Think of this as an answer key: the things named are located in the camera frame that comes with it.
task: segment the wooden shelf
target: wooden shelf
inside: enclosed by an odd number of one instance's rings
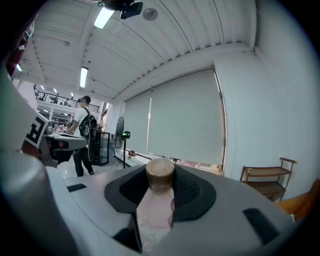
[[[291,173],[282,167],[245,167],[244,170],[250,177],[272,177]]]
[[[264,196],[274,195],[282,193],[282,196],[280,198],[280,201],[282,197],[284,196],[290,177],[292,173],[292,169],[294,164],[297,163],[295,160],[290,160],[287,158],[280,158],[281,160],[281,166],[276,167],[248,167],[244,166],[242,169],[242,174],[240,181],[248,184],[250,187],[255,189],[256,191],[260,192]],[[284,161],[291,163],[291,169],[287,170],[283,168]],[[279,179],[281,175],[289,175],[285,187],[279,184]],[[277,181],[248,181],[250,177],[278,177]]]
[[[286,189],[281,186],[276,181],[266,181],[266,182],[254,182],[254,181],[248,181],[248,184],[251,188],[255,189],[262,195],[274,195],[279,193],[284,193]]]

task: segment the orange object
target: orange object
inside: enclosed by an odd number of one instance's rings
[[[320,179],[317,178],[309,192],[298,195],[291,199],[277,202],[276,204],[286,213],[294,214],[294,218],[296,220],[302,220],[311,213],[317,203],[317,200],[319,199]]]

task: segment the black backpack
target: black backpack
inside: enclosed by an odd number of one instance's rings
[[[88,149],[85,156],[91,162],[94,159],[95,140],[97,130],[97,120],[91,115],[85,107],[83,107],[88,115],[82,120],[79,125],[81,136],[86,139],[86,148]]]

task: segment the fluorescent light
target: fluorescent light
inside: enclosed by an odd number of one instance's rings
[[[112,14],[114,14],[115,11],[108,10],[106,8],[102,8],[98,17],[96,18],[94,22],[94,26],[96,26],[99,29],[103,29],[105,25],[107,24],[108,20],[111,18]]]
[[[19,64],[16,65],[16,68],[17,68],[20,72],[22,72],[22,68],[20,67]]]
[[[82,88],[86,87],[87,74],[88,74],[88,68],[82,67],[81,68],[81,75],[80,75],[80,87],[82,87]]]

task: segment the roller shade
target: roller shade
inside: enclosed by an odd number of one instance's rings
[[[131,132],[126,147],[141,154],[147,153],[147,134],[151,90],[125,102],[124,130]]]
[[[177,78],[153,89],[149,152],[220,165],[223,149],[220,92],[212,69]]]

